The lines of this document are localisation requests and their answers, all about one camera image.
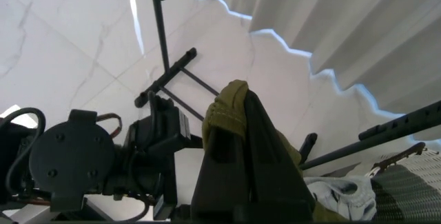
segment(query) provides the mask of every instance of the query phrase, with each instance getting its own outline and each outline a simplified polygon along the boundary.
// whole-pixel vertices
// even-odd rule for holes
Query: floor
[[[147,108],[134,107],[135,97],[163,73],[151,0],[136,2],[141,49],[129,0],[0,0],[0,110],[39,108],[48,127],[65,121],[72,108],[115,112],[125,127],[115,143],[122,143],[128,125],[149,114]],[[219,0],[166,0],[163,10],[170,63],[195,47],[198,56],[187,69],[214,89],[234,79],[248,81],[294,147],[300,148],[310,132],[318,133],[311,159],[357,141],[361,131],[394,117],[375,110],[362,88],[341,92],[332,71],[310,75],[304,53],[285,49],[271,31],[248,33],[249,19],[230,14]],[[202,115],[214,100],[182,74],[167,89]],[[201,135],[201,122],[187,116],[192,133]],[[103,127],[111,130],[114,123]],[[307,174],[403,150],[410,143],[409,138],[393,141]],[[182,203],[191,200],[202,158],[200,150],[176,154]],[[115,219],[142,208],[136,201],[90,198]]]

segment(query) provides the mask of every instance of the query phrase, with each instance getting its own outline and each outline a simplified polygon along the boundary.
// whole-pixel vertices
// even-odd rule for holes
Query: light gray garment
[[[370,221],[377,212],[369,177],[305,177],[305,183],[319,203],[348,220]]]

